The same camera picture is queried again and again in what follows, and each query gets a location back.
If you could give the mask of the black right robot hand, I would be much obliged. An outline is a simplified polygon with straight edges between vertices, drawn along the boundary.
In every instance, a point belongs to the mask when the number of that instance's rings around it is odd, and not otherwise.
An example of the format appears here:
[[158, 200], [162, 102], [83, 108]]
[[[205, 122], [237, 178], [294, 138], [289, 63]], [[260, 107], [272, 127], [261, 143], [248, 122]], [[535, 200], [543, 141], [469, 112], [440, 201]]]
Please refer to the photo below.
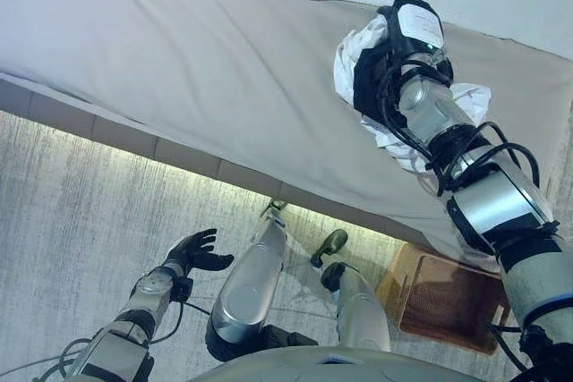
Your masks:
[[423, 0], [396, 0], [378, 9], [386, 22], [385, 35], [362, 50], [355, 65], [353, 105], [362, 115], [383, 125], [392, 120], [400, 127], [406, 118], [399, 112], [402, 86], [415, 76], [446, 86], [453, 81], [449, 60], [421, 65], [417, 55], [433, 56], [444, 47], [439, 15]]

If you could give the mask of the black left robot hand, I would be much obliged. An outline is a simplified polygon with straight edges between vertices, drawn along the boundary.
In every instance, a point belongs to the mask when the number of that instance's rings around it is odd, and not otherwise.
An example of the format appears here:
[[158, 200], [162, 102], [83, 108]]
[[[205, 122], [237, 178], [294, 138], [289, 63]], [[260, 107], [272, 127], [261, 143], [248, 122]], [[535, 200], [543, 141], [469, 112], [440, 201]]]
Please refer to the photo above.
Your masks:
[[194, 268], [212, 272], [227, 269], [235, 257], [214, 252], [217, 231], [210, 228], [184, 237], [169, 250], [164, 263], [178, 265], [186, 276]]

